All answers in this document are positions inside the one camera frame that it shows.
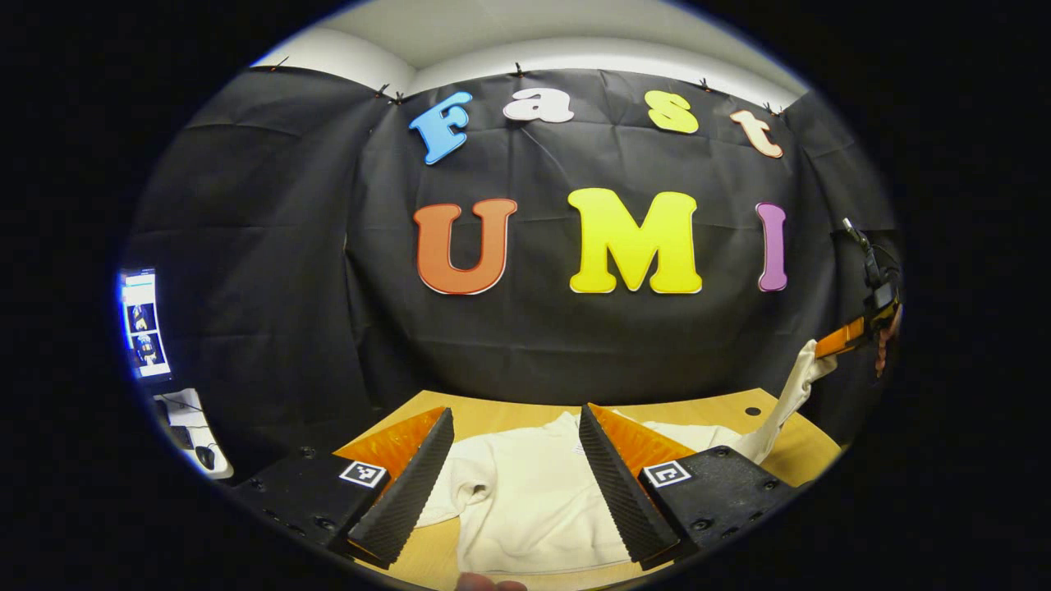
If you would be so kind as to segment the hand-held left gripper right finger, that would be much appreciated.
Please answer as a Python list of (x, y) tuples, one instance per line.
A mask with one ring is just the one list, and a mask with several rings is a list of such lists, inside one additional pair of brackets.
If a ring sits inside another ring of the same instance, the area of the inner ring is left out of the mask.
[(798, 495), (731, 447), (691, 452), (594, 404), (581, 409), (579, 440), (630, 559), (642, 570), (710, 553)]

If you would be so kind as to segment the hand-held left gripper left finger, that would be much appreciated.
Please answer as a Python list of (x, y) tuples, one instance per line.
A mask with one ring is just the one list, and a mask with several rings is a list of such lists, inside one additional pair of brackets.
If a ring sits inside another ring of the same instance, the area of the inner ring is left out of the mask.
[(454, 434), (451, 409), (434, 407), (338, 448), (301, 446), (233, 496), (309, 545), (387, 569), (416, 528)]

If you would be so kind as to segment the cream sweater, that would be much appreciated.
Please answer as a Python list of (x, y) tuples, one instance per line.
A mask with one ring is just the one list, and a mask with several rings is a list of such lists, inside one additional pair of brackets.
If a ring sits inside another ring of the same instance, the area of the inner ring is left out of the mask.
[[(693, 452), (725, 445), (761, 463), (776, 456), (788, 420), (837, 366), (833, 356), (815, 356), (815, 344), (803, 345), (772, 412), (749, 433), (713, 413), (691, 413), (682, 401), (664, 405), (657, 420), (647, 416), (650, 406), (618, 413)], [(457, 519), (458, 568), (477, 575), (561, 575), (627, 564), (579, 442), (580, 423), (578, 412), (563, 412), (544, 425), (454, 442), (417, 527)]]

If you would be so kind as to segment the white desk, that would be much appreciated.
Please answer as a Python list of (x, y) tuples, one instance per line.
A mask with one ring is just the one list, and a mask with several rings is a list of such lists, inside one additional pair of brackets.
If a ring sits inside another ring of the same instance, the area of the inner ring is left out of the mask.
[(184, 451), (177, 449), (185, 460), (195, 468), (206, 478), (226, 480), (232, 478), (234, 468), (230, 460), (218, 445), (218, 440), (211, 430), (200, 398), (195, 389), (187, 388), (181, 392), (170, 392), (168, 394), (154, 394), (154, 415), (157, 415), (163, 433), (168, 435), (168, 425), (183, 425), (189, 429), (189, 433), (195, 446), (211, 446), (215, 452), (215, 469), (205, 471), (195, 458), (194, 451)]

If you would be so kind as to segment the computer monitor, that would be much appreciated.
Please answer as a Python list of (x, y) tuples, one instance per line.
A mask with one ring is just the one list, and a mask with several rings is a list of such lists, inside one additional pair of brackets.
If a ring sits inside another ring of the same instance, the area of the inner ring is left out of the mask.
[(154, 267), (122, 269), (117, 274), (123, 341), (132, 378), (139, 384), (172, 381), (158, 314), (158, 274)]

